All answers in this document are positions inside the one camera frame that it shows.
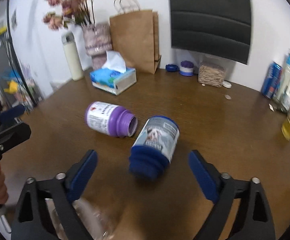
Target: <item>tissue box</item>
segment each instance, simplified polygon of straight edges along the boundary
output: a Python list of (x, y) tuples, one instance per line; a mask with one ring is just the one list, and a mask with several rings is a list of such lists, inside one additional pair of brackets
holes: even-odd
[(119, 95), (136, 83), (136, 70), (126, 68), (125, 73), (120, 73), (108, 68), (101, 68), (90, 73), (94, 87)]

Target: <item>silver bolt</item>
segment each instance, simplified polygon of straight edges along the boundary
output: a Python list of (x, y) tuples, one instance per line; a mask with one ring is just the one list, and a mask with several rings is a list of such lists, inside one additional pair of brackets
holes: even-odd
[(255, 184), (260, 184), (261, 183), (260, 179), (256, 178), (256, 177), (252, 178), (252, 182), (254, 182)]
[(223, 179), (230, 179), (231, 178), (231, 176), (227, 172), (223, 172), (221, 176)]
[(56, 175), (56, 179), (64, 179), (66, 177), (65, 173), (59, 173)]
[(31, 184), (35, 181), (35, 179), (33, 177), (29, 177), (28, 179), (26, 179), (26, 183), (27, 184)]

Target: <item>wooden table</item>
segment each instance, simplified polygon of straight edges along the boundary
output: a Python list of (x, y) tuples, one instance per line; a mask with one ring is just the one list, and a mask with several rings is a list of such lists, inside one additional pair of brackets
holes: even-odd
[[(188, 153), (197, 149), (220, 172), (236, 179), (260, 178), (277, 237), (281, 236), (290, 224), (290, 142), (281, 133), (285, 116), (270, 111), (269, 101), (259, 92), (237, 84), (231, 89), (202, 86), (197, 77), (165, 70), (155, 75), (137, 73), (137, 79), (119, 96), (94, 88), (88, 76), (70, 81), (26, 116), (30, 140), (2, 159), (8, 204), (17, 202), (27, 177), (50, 179), (94, 149), (99, 163), (84, 197), (117, 226), (114, 239), (192, 240), (212, 208), (187, 163)], [(136, 134), (120, 139), (88, 128), (84, 113), (93, 101), (131, 110), (139, 119)], [(180, 138), (164, 176), (142, 183), (128, 173), (128, 157), (136, 136), (153, 115), (175, 120)], [(235, 201), (222, 239), (237, 207)]]

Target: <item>blue bottle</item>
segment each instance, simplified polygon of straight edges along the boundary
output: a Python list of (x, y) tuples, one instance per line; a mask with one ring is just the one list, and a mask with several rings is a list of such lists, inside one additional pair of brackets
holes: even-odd
[(171, 163), (179, 135), (168, 117), (149, 118), (132, 146), (129, 171), (138, 178), (157, 179)]

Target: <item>bottle label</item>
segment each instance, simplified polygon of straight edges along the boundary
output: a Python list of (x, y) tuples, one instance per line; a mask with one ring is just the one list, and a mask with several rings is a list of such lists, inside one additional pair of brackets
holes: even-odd
[(110, 135), (109, 118), (116, 107), (118, 106), (103, 102), (93, 103), (87, 111), (87, 125), (93, 130)]
[(172, 121), (163, 117), (147, 120), (133, 146), (150, 146), (171, 162), (180, 132)]

